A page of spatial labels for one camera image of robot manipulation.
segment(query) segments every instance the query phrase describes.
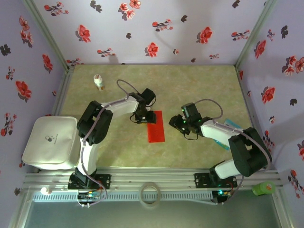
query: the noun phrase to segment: white bag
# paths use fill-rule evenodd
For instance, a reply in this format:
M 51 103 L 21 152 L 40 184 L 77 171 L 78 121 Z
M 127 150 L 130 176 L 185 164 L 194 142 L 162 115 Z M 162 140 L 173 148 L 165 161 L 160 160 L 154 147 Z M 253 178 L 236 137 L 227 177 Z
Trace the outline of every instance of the white bag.
M 36 120 L 23 162 L 43 170 L 68 170 L 77 166 L 80 138 L 77 119 L 69 116 L 44 116 Z

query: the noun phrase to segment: black bracket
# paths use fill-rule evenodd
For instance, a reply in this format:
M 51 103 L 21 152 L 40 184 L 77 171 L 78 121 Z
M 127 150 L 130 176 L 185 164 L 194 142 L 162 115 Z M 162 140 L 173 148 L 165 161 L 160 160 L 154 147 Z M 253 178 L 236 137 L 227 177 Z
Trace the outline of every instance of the black bracket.
M 205 188 L 231 188 L 231 185 L 236 188 L 238 186 L 236 177 L 228 177 L 226 179 L 219 179 L 216 183 L 211 181 L 209 173 L 195 173 L 194 174 L 195 187 L 197 189 Z
M 94 176 L 94 179 L 97 181 L 100 181 L 105 189 L 110 189 L 111 184 L 111 175 L 110 174 L 96 174 Z M 95 182 L 92 183 L 92 185 L 88 188 L 83 184 L 83 182 L 76 176 L 75 173 L 73 173 L 70 176 L 67 189 L 69 190 L 80 190 L 80 189 L 99 189 L 100 186 L 96 184 Z

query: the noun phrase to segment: green cup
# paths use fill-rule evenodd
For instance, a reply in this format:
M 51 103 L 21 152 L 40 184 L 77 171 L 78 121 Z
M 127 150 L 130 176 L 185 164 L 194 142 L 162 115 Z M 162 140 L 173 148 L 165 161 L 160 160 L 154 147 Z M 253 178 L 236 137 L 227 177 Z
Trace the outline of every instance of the green cup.
M 252 192 L 256 196 L 272 194 L 276 190 L 276 185 L 271 181 L 265 181 L 252 187 Z

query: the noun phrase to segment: marble-patterned surface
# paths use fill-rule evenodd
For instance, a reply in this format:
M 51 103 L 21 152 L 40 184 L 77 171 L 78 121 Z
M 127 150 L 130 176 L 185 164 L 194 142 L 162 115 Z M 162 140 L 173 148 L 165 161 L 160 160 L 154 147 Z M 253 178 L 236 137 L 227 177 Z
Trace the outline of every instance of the marble-patterned surface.
M 102 76 L 104 91 L 95 87 L 95 74 Z M 102 103 L 124 97 L 116 85 L 119 78 L 131 83 L 140 93 L 145 88 L 154 91 L 157 101 L 153 110 L 162 110 L 166 142 L 148 143 L 147 126 L 132 123 L 130 114 L 126 114 L 112 120 L 98 151 L 99 167 L 209 168 L 231 159 L 230 151 L 212 139 L 200 137 L 188 141 L 168 124 L 171 117 L 182 114 L 182 105 L 202 98 L 214 99 L 222 105 L 224 115 L 220 122 L 229 118 L 243 128 L 250 126 L 233 66 L 78 65 L 61 114 L 79 119 L 92 100 Z M 133 91 L 128 85 L 123 88 Z M 202 117 L 220 114 L 211 102 L 201 102 L 197 108 Z

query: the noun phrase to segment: roll of tape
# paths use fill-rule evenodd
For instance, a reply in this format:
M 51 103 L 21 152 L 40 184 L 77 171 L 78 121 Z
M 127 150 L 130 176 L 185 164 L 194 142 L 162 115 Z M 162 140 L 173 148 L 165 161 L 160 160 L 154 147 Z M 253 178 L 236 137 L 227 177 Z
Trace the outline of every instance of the roll of tape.
M 153 203 L 147 203 L 147 202 L 145 202 L 143 200 L 143 191 L 146 188 L 148 188 L 148 187 L 154 188 L 156 190 L 156 192 L 157 192 L 156 201 L 153 202 Z M 154 182 L 144 183 L 142 185 L 142 187 L 139 189 L 139 201 L 140 201 L 141 204 L 143 204 L 147 208 L 154 208 L 154 207 L 156 207 L 157 205 L 159 205 L 159 203 L 161 201 L 161 190 L 160 190 L 160 188 Z

